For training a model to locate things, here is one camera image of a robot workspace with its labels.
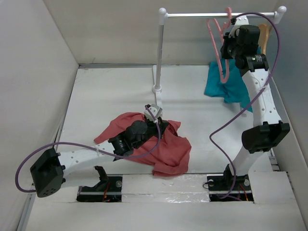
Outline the pink t shirt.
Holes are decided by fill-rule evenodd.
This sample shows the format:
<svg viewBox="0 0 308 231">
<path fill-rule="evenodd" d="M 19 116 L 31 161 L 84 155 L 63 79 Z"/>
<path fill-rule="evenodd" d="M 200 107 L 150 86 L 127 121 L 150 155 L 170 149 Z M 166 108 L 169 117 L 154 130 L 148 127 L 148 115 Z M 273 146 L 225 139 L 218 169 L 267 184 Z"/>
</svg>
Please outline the pink t shirt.
<svg viewBox="0 0 308 231">
<path fill-rule="evenodd" d="M 136 120 L 144 120 L 144 115 L 137 112 L 119 115 L 94 139 L 94 142 L 100 144 L 114 137 Z M 168 123 L 158 147 L 151 154 L 130 159 L 131 162 L 153 166 L 152 174 L 157 177 L 179 176 L 189 169 L 191 144 L 187 138 L 177 134 L 180 122 L 169 120 Z"/>
</svg>

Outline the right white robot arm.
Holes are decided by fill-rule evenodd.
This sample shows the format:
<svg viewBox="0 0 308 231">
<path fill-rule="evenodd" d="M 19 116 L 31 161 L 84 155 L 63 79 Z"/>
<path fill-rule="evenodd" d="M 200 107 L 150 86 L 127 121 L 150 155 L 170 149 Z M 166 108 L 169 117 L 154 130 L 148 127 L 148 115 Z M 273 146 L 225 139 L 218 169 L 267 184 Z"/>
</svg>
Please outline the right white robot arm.
<svg viewBox="0 0 308 231">
<path fill-rule="evenodd" d="M 263 153 L 276 147 L 290 131 L 290 125 L 282 122 L 271 89 L 267 83 L 269 65 L 266 56 L 258 53 L 260 30 L 258 26 L 234 26 L 224 36 L 222 57 L 235 60 L 241 78 L 247 88 L 253 111 L 253 126 L 242 133 L 242 147 L 222 177 L 227 189 L 239 185 L 239 177 L 248 174 L 254 162 Z"/>
</svg>

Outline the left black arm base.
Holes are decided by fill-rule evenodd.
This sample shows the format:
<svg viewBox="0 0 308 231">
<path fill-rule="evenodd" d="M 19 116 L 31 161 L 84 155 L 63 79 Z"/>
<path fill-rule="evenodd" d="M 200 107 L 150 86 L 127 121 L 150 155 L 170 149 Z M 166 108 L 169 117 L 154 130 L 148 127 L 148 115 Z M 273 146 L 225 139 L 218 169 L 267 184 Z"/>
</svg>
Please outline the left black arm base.
<svg viewBox="0 0 308 231">
<path fill-rule="evenodd" d="M 99 174 L 99 182 L 92 187 L 79 186 L 78 202 L 87 203 L 120 203 L 122 202 L 122 175 L 107 175 L 102 166 L 95 166 Z"/>
</svg>

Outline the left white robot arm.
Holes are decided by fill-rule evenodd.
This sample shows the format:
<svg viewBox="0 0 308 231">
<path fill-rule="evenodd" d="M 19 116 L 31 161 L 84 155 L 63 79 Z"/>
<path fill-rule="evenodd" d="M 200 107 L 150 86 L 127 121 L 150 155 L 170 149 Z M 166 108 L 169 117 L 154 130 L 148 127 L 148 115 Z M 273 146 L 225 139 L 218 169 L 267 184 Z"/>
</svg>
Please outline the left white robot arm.
<svg viewBox="0 0 308 231">
<path fill-rule="evenodd" d="M 85 186 L 86 180 L 81 171 L 86 168 L 98 172 L 86 188 L 105 191 L 111 183 L 102 163 L 119 159 L 136 160 L 149 155 L 158 148 L 157 144 L 141 154 L 137 151 L 153 137 L 161 140 L 168 125 L 161 118 L 155 122 L 145 118 L 134 121 L 123 132 L 93 147 L 82 145 L 80 150 L 61 153 L 54 148 L 45 150 L 30 168 L 37 196 L 44 198 L 61 188 Z"/>
</svg>

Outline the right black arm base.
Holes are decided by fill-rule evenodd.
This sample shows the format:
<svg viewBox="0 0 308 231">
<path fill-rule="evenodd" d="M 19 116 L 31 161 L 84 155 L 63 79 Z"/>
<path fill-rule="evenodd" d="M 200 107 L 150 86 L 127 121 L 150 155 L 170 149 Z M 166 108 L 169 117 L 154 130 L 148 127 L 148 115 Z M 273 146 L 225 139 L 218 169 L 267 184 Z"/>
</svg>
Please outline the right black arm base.
<svg viewBox="0 0 308 231">
<path fill-rule="evenodd" d="M 209 201 L 211 202 L 236 202 L 246 201 L 253 202 L 253 194 L 249 176 L 236 176 L 231 174 L 227 166 L 221 174 L 208 174 L 203 187 L 208 190 Z"/>
</svg>

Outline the wooden hanger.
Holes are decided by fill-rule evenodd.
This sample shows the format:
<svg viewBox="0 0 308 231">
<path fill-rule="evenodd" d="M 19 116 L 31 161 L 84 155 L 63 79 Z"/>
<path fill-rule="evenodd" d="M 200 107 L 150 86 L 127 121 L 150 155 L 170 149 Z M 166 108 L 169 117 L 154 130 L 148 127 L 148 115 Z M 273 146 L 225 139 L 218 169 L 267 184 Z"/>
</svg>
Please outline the wooden hanger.
<svg viewBox="0 0 308 231">
<path fill-rule="evenodd" d="M 259 24 L 260 30 L 258 44 L 262 54 L 266 54 L 267 43 L 269 39 L 269 26 L 267 24 Z"/>
</svg>

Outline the white clothes rack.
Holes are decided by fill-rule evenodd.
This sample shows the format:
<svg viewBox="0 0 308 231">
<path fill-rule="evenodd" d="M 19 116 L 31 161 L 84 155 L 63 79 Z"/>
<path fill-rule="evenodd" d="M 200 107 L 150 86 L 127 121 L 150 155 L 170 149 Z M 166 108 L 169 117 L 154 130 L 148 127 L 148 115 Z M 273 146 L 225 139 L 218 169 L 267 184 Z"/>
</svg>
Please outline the white clothes rack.
<svg viewBox="0 0 308 231">
<path fill-rule="evenodd" d="M 269 18 L 273 18 L 273 23 L 278 24 L 287 8 L 280 6 L 276 11 L 270 13 L 261 13 Z M 157 48 L 157 64 L 153 66 L 153 93 L 155 95 L 155 104 L 157 107 L 162 107 L 162 87 L 160 84 L 161 67 L 162 67 L 162 50 L 163 50 L 163 37 L 164 37 L 164 25 L 168 18 L 205 18 L 205 19 L 217 19 L 226 18 L 228 22 L 225 22 L 223 29 L 226 29 L 231 24 L 231 18 L 240 15 L 241 13 L 232 13 L 231 8 L 227 7 L 225 13 L 167 13 L 165 8 L 160 8 L 158 11 L 159 18 L 159 30 L 158 30 L 158 48 Z"/>
</svg>

